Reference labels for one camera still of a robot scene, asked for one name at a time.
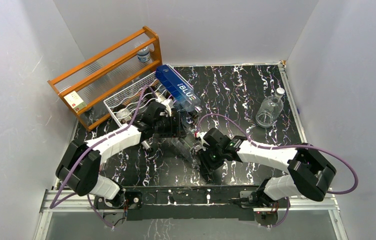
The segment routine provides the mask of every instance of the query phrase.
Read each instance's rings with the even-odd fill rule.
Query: wooden dish rack
[[[140,62],[137,53],[145,47],[150,48],[151,60]],[[126,84],[154,72],[160,65],[159,36],[144,26],[48,83],[79,122],[91,131],[111,116],[103,104],[105,98]],[[65,96],[73,92],[86,104],[78,111],[65,100]]]

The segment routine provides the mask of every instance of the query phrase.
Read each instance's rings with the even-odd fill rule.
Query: white wire basket
[[[111,117],[114,119],[114,121],[119,125],[119,127],[122,126],[121,118],[116,117],[116,111],[115,108],[119,105],[125,105],[126,109],[128,109],[132,114],[137,107],[137,103],[140,100],[140,93],[141,89],[144,86],[155,86],[156,92],[159,90],[162,90],[164,87],[161,87],[162,84],[159,82],[159,80],[156,78],[156,72],[152,72],[146,77],[132,83],[131,85],[127,86],[126,88],[116,92],[112,96],[106,98],[104,100],[104,104],[110,113]],[[141,107],[146,106],[148,103],[148,99],[144,98]],[[142,112],[145,110],[146,107],[143,107],[140,111]]]

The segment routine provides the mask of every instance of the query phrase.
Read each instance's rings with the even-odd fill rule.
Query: marble tabletop
[[[234,120],[253,140],[273,144],[301,143],[300,135],[286,96],[277,122],[269,128],[256,125],[255,115],[261,102],[279,87],[284,87],[277,65],[184,66],[175,69],[194,87],[201,99],[203,112],[223,114]],[[201,124],[206,132],[215,127],[233,137],[242,133],[225,119],[209,117]],[[118,128],[112,118],[87,132],[79,123],[74,138],[89,140]],[[147,153],[141,145],[121,151],[108,160],[105,175],[123,186],[203,186],[260,185],[268,177],[282,172],[257,163],[226,161],[204,178],[197,165],[189,163],[168,139],[151,139],[154,152]]]

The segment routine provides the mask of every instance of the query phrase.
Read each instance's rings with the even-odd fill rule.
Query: white wall
[[[85,58],[143,25],[174,65],[277,62],[318,0],[54,0]]]
[[[287,67],[308,141],[358,172],[337,198],[349,239],[376,239],[376,1],[319,1]],[[344,190],[353,178],[336,166]]]
[[[32,239],[74,117],[47,84],[84,60],[52,0],[0,0],[0,239]]]

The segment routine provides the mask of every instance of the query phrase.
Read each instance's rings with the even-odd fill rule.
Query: glass bottle
[[[273,95],[268,96],[263,100],[260,109],[255,116],[255,121],[259,126],[268,128],[277,121],[278,116],[284,108],[284,103],[281,100],[284,94],[285,90],[282,87],[279,87]]]

